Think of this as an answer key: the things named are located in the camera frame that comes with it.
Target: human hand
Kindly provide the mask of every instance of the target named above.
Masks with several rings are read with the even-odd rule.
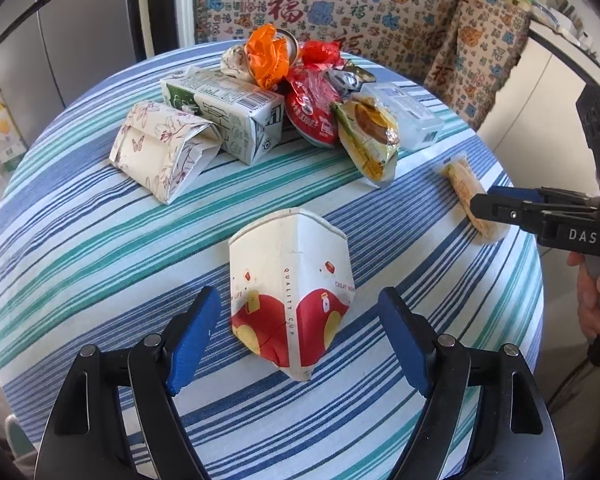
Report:
[[[580,330],[588,339],[594,339],[600,335],[600,276],[594,280],[587,272],[587,266],[582,254],[569,253],[567,265],[570,267],[580,266],[578,272],[578,320]]]

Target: yellow snack package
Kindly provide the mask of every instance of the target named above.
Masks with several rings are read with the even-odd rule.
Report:
[[[351,160],[379,187],[392,183],[400,140],[394,117],[372,97],[354,96],[334,103],[338,136]]]

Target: white cabinet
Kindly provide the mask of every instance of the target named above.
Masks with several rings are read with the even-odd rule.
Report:
[[[532,30],[541,33],[538,41],[529,38],[478,134],[515,186],[598,195],[576,101],[583,77],[600,84],[600,68],[547,27],[534,23]]]
[[[561,187],[599,194],[596,166],[576,100],[584,81],[552,56],[494,153],[519,187]]]
[[[552,54],[535,41],[529,41],[520,62],[511,71],[504,87],[496,94],[496,104],[480,127],[480,138],[492,152],[502,142],[536,88]]]

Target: blue and white striped tablecloth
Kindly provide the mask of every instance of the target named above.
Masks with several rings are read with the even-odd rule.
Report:
[[[438,332],[467,346],[539,345],[542,281],[534,239],[511,228],[483,245],[448,182],[432,171],[467,152],[485,188],[509,180],[485,144],[427,91],[364,60],[445,120],[442,140],[400,152],[396,181],[374,190],[343,150],[288,134],[254,166],[219,155],[170,206],[106,162],[131,105],[190,63],[215,67],[229,43],[155,57],[112,76],[35,143],[0,204],[0,379],[39,442],[78,349],[122,348],[158,332],[203,285],[224,309],[196,373],[175,398],[213,479],[379,479],[424,400],[406,383],[374,305],[395,286]],[[356,299],[308,383],[249,353],[229,324],[227,239],[269,212],[304,206],[349,236]],[[122,408],[139,470],[152,474],[128,390]],[[466,396],[447,471],[468,445],[477,392]]]

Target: wrapped pastry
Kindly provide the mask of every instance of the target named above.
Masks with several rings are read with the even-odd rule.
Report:
[[[451,186],[458,196],[458,200],[462,204],[462,208],[464,208],[471,224],[482,235],[485,243],[493,244],[502,240],[507,235],[509,225],[482,220],[476,218],[471,213],[471,209],[469,208],[471,199],[478,193],[484,193],[484,188],[472,171],[469,161],[466,158],[466,153],[459,153],[453,157],[446,158],[441,164],[435,165],[434,170],[449,179]]]
[[[333,107],[340,142],[360,173],[380,187],[391,184],[400,148],[392,115],[377,100],[356,94]]]

